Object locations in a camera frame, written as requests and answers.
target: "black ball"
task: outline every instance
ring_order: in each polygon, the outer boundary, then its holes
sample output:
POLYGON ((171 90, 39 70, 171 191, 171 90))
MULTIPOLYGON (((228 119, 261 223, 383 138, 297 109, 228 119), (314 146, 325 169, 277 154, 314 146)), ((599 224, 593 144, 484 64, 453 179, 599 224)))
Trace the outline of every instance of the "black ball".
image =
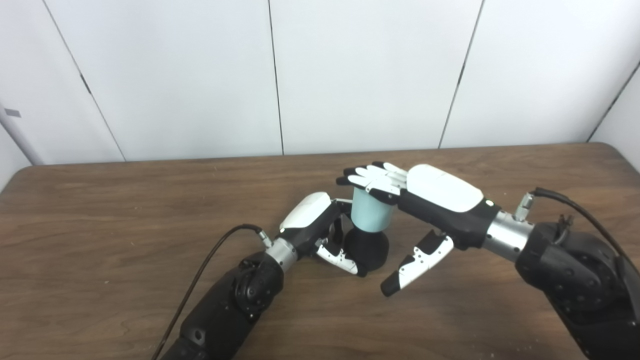
POLYGON ((368 233, 354 227, 344 237, 344 252, 367 272, 377 270, 387 261, 389 239, 383 232, 368 233))

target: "white wall panel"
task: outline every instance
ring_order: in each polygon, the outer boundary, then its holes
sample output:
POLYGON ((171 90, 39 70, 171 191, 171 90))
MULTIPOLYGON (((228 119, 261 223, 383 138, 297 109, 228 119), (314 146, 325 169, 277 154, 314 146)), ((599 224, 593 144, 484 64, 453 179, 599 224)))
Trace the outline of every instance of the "white wall panel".
POLYGON ((39 163, 122 161, 41 0, 0 1, 0 110, 39 163))
POLYGON ((486 0, 443 147, 583 142, 640 60, 636 0, 486 0))
POLYGON ((640 73, 636 72, 625 90, 591 138, 615 147, 640 171, 640 73))
POLYGON ((30 165, 29 160, 0 126, 0 192, 16 171, 30 165))
POLYGON ((127 160, 281 153, 267 1, 47 4, 127 160))
POLYGON ((286 154, 437 147, 480 0, 271 0, 286 154))

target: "wooden table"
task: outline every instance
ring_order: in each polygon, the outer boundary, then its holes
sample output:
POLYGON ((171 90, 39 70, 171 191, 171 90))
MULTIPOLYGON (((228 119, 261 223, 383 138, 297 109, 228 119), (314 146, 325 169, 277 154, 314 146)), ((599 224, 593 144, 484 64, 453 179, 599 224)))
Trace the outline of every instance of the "wooden table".
MULTIPOLYGON (((535 186, 563 192, 640 265, 640 176, 599 143, 31 167, 0 195, 0 359, 148 359, 227 229, 275 235, 307 194, 351 197, 335 177, 373 160, 430 163, 508 211, 535 186)), ((560 213, 541 199, 530 219, 560 213)), ((396 212, 387 264, 365 279, 297 263, 236 359, 583 359, 542 293, 485 250, 455 250, 386 299, 380 282, 429 229, 396 212)), ((185 311, 261 246, 224 244, 185 311)))

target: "black cable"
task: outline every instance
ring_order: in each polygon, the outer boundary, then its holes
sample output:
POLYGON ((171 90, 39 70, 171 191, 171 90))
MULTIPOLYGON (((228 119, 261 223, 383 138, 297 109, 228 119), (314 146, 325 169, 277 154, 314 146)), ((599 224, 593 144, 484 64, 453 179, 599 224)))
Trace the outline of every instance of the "black cable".
POLYGON ((158 347, 156 348, 156 352, 154 352, 154 354, 151 356, 151 360, 156 360, 158 358, 158 356, 160 355, 160 351, 162 351, 162 348, 164 347, 164 344, 166 343, 166 340, 169 338, 169 335, 171 334, 171 331, 173 330, 173 326, 178 321, 178 318, 180 317, 180 314, 182 313, 182 310, 184 309, 184 306, 187 304, 187 300, 189 300, 189 296, 191 296, 191 292, 193 292, 193 288, 196 287, 196 284, 198 283, 198 280, 200 279, 200 276, 202 275, 202 272, 204 271, 205 267, 207 267, 207 264, 209 264, 209 260, 211 260, 211 257, 213 257, 213 255, 216 253, 216 251, 218 251, 218 248, 220 247, 220 245, 222 245, 222 243, 224 243, 225 240, 229 236, 231 236, 231 234, 233 234, 234 232, 236 232, 238 230, 241 230, 241 229, 253 230, 253 231, 256 232, 256 234, 260 234, 262 232, 262 229, 260 227, 256 226, 256 225, 242 224, 242 225, 238 225, 238 226, 234 227, 233 229, 227 231, 227 233, 224 234, 220 238, 220 240, 218 240, 218 242, 214 245, 214 247, 211 249, 211 251, 209 252, 207 257, 202 262, 202 265, 200 265, 200 268, 198 269, 198 272, 196 273, 195 277, 191 281, 191 285, 189 285, 189 288, 187 289, 187 292, 184 294, 184 297, 182 298, 182 301, 180 302, 180 305, 178 305, 178 309, 176 310, 173 318, 171 319, 171 322, 169 323, 169 326, 166 328, 166 331, 164 332, 164 335, 163 335, 162 339, 160 340, 160 344, 158 344, 158 347))
POLYGON ((607 229, 605 229, 604 226, 602 226, 602 224, 595 217, 593 217, 593 215, 589 213, 585 208, 578 205, 576 202, 572 201, 567 196, 552 190, 536 188, 534 191, 531 192, 531 194, 534 196, 547 197, 549 199, 553 199, 553 200, 562 202, 563 204, 571 206, 575 211, 578 211, 582 216, 584 216, 587 220, 589 220, 589 222, 596 229, 598 229, 598 231, 600 231, 600 234, 602 234, 602 236, 611 244, 611 247, 613 247, 613 249, 618 253, 619 256, 627 259, 630 262, 627 254, 625 253, 624 250, 622 250, 622 247, 616 241, 616 239, 613 238, 613 235, 611 235, 611 233, 607 231, 607 229))

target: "robotic arm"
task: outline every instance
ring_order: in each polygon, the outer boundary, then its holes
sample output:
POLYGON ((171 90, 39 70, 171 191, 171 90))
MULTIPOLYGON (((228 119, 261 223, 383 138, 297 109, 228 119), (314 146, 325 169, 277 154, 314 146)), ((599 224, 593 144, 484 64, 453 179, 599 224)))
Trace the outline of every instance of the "robotic arm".
POLYGON ((382 283, 386 296, 409 285, 454 247, 484 248, 514 262, 522 279, 545 294, 588 358, 640 358, 640 275, 611 235, 566 197, 536 189, 510 214, 481 190, 435 167, 417 165, 405 172, 381 162, 345 169, 337 183, 397 205, 442 231, 427 234, 382 283), (571 218, 526 221, 536 196, 573 206, 616 252, 592 234, 571 231, 571 218))
POLYGON ((305 256, 317 254, 351 274, 366 275, 340 243, 342 215, 350 214, 349 200, 331 200, 318 192, 289 213, 275 241, 257 228, 267 249, 244 258, 211 287, 187 315, 179 338, 162 359, 231 359, 282 290, 284 273, 305 256))

